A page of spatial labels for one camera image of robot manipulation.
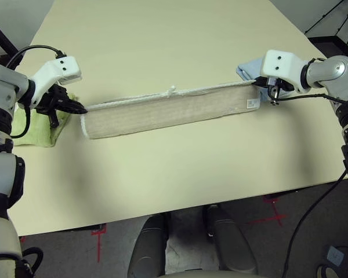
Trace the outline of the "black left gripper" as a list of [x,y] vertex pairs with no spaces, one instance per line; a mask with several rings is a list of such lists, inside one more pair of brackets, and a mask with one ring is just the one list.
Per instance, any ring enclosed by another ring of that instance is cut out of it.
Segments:
[[68,99],[66,88],[61,86],[52,86],[42,96],[35,110],[38,114],[46,115],[49,118],[50,127],[52,129],[57,128],[60,124],[56,111],[76,115],[82,115],[88,112],[80,102]]

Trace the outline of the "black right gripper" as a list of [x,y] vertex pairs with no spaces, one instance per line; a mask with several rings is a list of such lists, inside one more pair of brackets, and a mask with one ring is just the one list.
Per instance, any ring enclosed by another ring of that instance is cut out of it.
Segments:
[[254,84],[262,87],[262,102],[269,101],[272,105],[278,105],[279,102],[273,100],[270,96],[274,98],[286,98],[294,91],[294,86],[292,84],[277,78],[259,76],[255,79]]

